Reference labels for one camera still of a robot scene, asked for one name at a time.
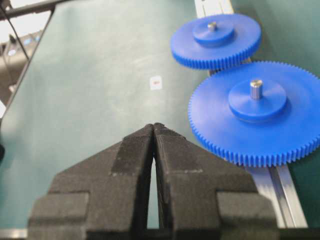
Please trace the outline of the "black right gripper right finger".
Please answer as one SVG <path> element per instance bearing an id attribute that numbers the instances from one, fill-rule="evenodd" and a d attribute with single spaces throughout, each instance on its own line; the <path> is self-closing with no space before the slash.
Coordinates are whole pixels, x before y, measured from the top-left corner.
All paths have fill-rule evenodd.
<path id="1" fill-rule="evenodd" d="M 277 240 L 271 201 L 252 176 L 154 124 L 158 212 L 175 240 Z"/>

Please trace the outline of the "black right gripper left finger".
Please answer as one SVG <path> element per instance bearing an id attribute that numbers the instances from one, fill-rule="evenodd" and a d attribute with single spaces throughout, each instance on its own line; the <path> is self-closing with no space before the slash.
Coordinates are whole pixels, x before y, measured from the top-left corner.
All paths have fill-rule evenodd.
<path id="1" fill-rule="evenodd" d="M 133 240 L 147 228 L 153 125 L 61 171 L 33 205 L 30 240 Z"/>

